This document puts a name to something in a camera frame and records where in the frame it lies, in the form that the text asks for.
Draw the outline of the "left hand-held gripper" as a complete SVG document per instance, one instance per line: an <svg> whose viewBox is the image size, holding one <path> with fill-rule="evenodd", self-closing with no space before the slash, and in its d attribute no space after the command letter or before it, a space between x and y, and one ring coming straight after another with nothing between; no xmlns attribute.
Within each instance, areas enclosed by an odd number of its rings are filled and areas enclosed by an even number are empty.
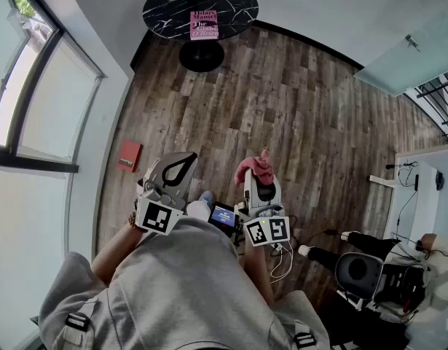
<svg viewBox="0 0 448 350"><path fill-rule="evenodd" d="M135 226L168 236L183 216L179 205L186 204L184 196L196 167L195 152L163 155L138 181Z"/></svg>

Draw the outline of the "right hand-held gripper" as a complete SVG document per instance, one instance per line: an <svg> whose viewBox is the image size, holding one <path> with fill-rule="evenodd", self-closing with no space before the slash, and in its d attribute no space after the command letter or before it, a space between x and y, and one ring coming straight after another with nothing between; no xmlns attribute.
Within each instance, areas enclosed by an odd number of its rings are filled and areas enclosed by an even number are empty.
<svg viewBox="0 0 448 350"><path fill-rule="evenodd" d="M239 208L237 214L243 222L245 235L252 246L282 243L290 240L289 217L282 204L282 191L276 176L273 177L274 196L272 205L263 206L258 193L258 178L251 169L245 172L244 198L246 208Z"/></svg>

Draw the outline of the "pink cloth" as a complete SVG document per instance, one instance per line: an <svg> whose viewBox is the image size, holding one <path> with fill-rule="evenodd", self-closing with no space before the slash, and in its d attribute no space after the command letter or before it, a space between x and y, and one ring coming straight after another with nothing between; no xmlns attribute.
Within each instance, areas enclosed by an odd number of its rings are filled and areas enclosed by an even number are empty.
<svg viewBox="0 0 448 350"><path fill-rule="evenodd" d="M245 181L245 173L251 169L252 174L265 186L271 185L274 182L274 171L270 162L270 154L266 147L262 150L258 157L247 157L238 165L234 181L236 185L242 184Z"/></svg>

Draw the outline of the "pink book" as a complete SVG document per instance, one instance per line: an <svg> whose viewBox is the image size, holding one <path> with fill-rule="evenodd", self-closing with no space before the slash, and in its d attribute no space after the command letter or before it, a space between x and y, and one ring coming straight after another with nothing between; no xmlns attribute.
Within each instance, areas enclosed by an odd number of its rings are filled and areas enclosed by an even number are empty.
<svg viewBox="0 0 448 350"><path fill-rule="evenodd" d="M192 41L219 38L219 24L216 10L191 11L189 25Z"/></svg>

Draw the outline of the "person's left forearm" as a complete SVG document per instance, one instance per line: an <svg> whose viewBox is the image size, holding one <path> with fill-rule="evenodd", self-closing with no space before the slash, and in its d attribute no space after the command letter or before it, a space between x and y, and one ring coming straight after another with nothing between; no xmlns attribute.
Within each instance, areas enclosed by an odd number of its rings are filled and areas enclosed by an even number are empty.
<svg viewBox="0 0 448 350"><path fill-rule="evenodd" d="M99 251L91 263L91 270L106 287L110 285L116 269L137 247L147 231L125 224Z"/></svg>

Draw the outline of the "person's right forearm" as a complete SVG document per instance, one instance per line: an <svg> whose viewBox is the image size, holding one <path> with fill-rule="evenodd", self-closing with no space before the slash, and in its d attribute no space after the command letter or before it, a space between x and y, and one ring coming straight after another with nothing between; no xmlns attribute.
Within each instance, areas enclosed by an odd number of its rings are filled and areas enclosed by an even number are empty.
<svg viewBox="0 0 448 350"><path fill-rule="evenodd" d="M243 269L266 303L271 306L274 303L274 294L263 246L253 246L250 241L245 244Z"/></svg>

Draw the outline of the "red book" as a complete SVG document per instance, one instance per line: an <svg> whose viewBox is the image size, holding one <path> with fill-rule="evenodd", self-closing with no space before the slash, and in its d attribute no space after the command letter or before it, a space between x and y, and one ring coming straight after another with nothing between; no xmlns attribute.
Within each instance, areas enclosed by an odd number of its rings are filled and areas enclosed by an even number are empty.
<svg viewBox="0 0 448 350"><path fill-rule="evenodd" d="M117 168L133 173L140 157L142 147L143 146L137 142L124 140L117 160Z"/></svg>

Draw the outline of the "small black monitor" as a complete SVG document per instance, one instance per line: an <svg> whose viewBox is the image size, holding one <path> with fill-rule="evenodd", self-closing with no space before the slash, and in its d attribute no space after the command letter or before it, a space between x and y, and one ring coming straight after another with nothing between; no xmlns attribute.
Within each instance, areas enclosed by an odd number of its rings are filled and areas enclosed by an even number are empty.
<svg viewBox="0 0 448 350"><path fill-rule="evenodd" d="M221 230L231 230L236 223L234 209L223 203L215 202L211 207L208 222Z"/></svg>

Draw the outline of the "person's grey sweatshirt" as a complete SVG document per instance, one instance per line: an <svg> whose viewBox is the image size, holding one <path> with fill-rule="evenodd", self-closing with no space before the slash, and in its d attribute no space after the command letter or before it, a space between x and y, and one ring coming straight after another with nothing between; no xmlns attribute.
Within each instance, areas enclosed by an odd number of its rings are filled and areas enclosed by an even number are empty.
<svg viewBox="0 0 448 350"><path fill-rule="evenodd" d="M269 306L217 228L185 217L145 236L107 287L69 253L39 312L51 350L329 350L305 293Z"/></svg>

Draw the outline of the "white desk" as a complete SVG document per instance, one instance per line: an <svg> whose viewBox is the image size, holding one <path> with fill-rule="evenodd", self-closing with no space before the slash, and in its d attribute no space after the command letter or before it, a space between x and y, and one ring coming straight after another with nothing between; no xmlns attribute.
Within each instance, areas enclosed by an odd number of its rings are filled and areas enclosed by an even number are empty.
<svg viewBox="0 0 448 350"><path fill-rule="evenodd" d="M370 182L392 190L384 238L400 238L411 247L426 233L448 240L448 144L396 154L393 177L371 175ZM436 190L436 172L444 175L442 190ZM418 191L414 178L419 174Z"/></svg>

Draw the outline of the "black marble round table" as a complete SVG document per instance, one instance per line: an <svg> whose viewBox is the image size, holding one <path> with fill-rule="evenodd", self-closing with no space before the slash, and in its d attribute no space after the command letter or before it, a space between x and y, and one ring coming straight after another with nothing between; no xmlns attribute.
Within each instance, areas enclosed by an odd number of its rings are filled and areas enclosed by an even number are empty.
<svg viewBox="0 0 448 350"><path fill-rule="evenodd" d="M192 41L190 12L205 10L217 11L219 38ZM147 0L142 13L153 34L183 42L179 60L193 72L208 72L219 67L224 60L224 49L219 42L248 29L258 14L257 0L199 0L193 6L189 6L187 0Z"/></svg>

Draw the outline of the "frosted glass door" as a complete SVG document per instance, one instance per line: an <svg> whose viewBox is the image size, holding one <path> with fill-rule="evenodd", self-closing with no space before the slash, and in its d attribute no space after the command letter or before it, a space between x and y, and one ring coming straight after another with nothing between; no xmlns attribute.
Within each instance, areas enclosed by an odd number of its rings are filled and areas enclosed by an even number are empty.
<svg viewBox="0 0 448 350"><path fill-rule="evenodd" d="M391 96L399 96L448 71L448 9L410 35L420 52L402 39L355 74L355 78Z"/></svg>

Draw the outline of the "black railing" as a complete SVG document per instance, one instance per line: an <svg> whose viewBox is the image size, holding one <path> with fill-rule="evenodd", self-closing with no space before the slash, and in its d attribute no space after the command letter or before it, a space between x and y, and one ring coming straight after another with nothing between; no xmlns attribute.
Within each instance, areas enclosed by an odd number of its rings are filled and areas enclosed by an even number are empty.
<svg viewBox="0 0 448 350"><path fill-rule="evenodd" d="M417 99L428 106L431 118L448 141L448 71L417 86Z"/></svg>

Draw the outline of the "black window frame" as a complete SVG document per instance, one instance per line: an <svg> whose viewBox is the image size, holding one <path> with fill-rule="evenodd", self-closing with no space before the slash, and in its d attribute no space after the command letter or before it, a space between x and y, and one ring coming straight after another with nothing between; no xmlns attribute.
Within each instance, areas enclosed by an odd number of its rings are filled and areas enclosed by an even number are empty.
<svg viewBox="0 0 448 350"><path fill-rule="evenodd" d="M77 173L103 79L43 0L0 0L0 167Z"/></svg>

